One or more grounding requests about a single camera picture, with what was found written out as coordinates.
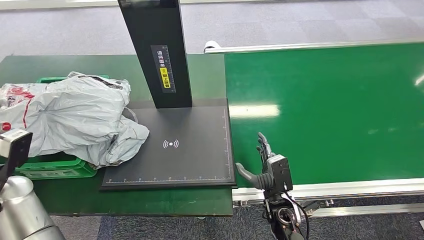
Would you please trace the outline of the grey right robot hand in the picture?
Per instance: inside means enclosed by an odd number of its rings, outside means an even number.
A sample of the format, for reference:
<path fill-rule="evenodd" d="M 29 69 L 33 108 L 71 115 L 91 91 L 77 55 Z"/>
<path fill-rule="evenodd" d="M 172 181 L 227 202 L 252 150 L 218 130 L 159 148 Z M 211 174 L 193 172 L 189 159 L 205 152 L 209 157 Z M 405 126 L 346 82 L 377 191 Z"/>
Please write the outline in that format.
<path fill-rule="evenodd" d="M 247 180 L 253 187 L 258 190 L 268 190 L 274 185 L 274 177 L 268 167 L 268 159 L 274 157 L 276 154 L 272 152 L 271 146 L 268 143 L 267 138 L 261 133 L 258 132 L 258 143 L 259 146 L 256 149 L 259 152 L 261 162 L 262 162 L 262 173 L 253 174 L 250 171 L 246 170 L 244 166 L 236 162 L 235 166 L 239 175 L 241 175 L 245 180 Z"/>

